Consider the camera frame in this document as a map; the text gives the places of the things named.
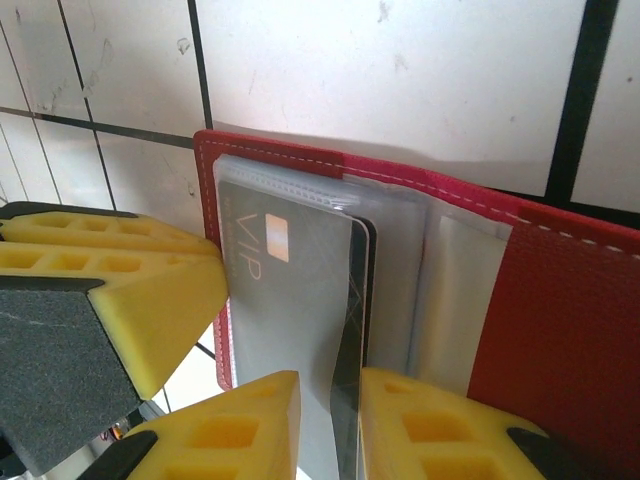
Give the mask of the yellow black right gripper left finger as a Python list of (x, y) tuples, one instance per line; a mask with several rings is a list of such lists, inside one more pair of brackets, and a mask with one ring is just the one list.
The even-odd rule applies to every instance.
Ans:
[(296, 371), (280, 371), (147, 421), (95, 462), (96, 479), (294, 479)]

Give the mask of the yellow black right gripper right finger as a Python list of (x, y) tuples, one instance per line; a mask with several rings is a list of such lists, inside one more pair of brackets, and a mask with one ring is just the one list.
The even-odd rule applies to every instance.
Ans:
[(368, 479), (584, 479), (534, 423), (392, 371), (361, 373)]

